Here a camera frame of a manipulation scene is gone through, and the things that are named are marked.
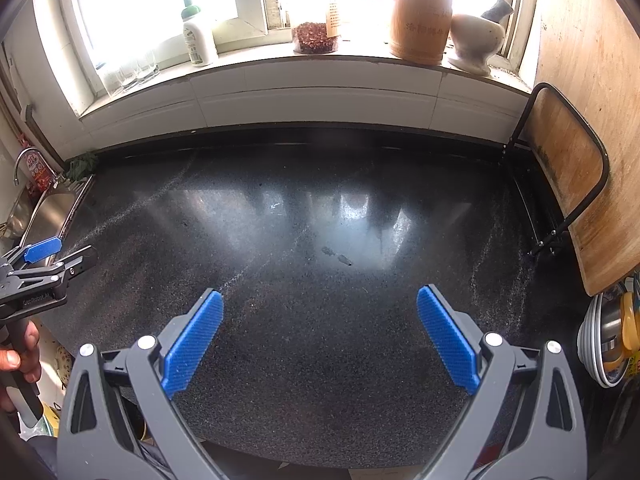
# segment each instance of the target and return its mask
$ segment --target wooden cutting board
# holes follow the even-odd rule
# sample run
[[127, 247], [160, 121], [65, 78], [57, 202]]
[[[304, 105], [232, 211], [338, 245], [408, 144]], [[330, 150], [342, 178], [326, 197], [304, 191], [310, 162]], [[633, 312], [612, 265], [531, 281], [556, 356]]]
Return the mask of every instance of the wooden cutting board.
[[[640, 39], [615, 0], [538, 0], [536, 82], [558, 87], [609, 152], [607, 187], [570, 227], [589, 295], [640, 264]], [[600, 177], [600, 156], [543, 91], [527, 135], [566, 215]]]

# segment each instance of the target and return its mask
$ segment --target blue textured pad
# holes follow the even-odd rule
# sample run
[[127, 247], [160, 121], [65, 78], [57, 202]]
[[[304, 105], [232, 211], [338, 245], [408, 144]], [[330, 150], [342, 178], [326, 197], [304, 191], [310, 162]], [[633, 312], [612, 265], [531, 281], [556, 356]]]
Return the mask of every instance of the blue textured pad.
[[56, 254], [62, 248], [62, 240], [54, 236], [48, 240], [43, 240], [24, 251], [24, 261], [28, 264], [34, 264], [40, 260]]
[[162, 389], [171, 399], [175, 392], [187, 388], [200, 360], [222, 322], [222, 296], [213, 291], [184, 327], [164, 358]]
[[480, 385], [476, 354], [428, 286], [418, 291], [418, 317], [456, 386], [473, 395]]

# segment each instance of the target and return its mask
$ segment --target human hand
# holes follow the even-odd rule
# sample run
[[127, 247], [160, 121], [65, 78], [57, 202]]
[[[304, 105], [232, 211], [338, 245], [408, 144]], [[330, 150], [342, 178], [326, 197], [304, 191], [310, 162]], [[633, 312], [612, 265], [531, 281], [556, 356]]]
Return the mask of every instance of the human hand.
[[[14, 372], [20, 370], [24, 375], [24, 380], [28, 383], [36, 383], [42, 375], [40, 366], [40, 349], [38, 341], [40, 333], [33, 321], [27, 324], [24, 330], [24, 344], [26, 350], [18, 354], [15, 350], [0, 349], [0, 372]], [[15, 406], [11, 402], [4, 386], [0, 386], [0, 409], [5, 412], [14, 412]]]

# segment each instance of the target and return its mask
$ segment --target granite countertop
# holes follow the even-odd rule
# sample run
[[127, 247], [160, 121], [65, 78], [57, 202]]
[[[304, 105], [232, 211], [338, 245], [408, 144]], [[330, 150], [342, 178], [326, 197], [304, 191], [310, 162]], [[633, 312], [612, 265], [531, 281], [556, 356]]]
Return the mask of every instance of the granite countertop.
[[63, 252], [86, 244], [98, 265], [42, 315], [54, 336], [130, 346], [213, 286], [225, 318], [175, 402], [198, 436], [305, 465], [423, 463], [446, 436], [466, 395], [420, 286], [514, 344], [570, 346], [588, 306], [570, 251], [524, 258], [498, 167], [407, 150], [128, 158], [100, 169]]

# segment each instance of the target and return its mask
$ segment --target wooden barrel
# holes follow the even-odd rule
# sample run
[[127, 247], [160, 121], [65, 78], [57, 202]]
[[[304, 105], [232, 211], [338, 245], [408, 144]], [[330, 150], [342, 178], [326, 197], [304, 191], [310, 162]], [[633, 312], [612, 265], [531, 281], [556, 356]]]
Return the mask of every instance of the wooden barrel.
[[394, 56], [424, 65], [442, 61], [451, 26], [452, 0], [396, 0], [389, 48]]

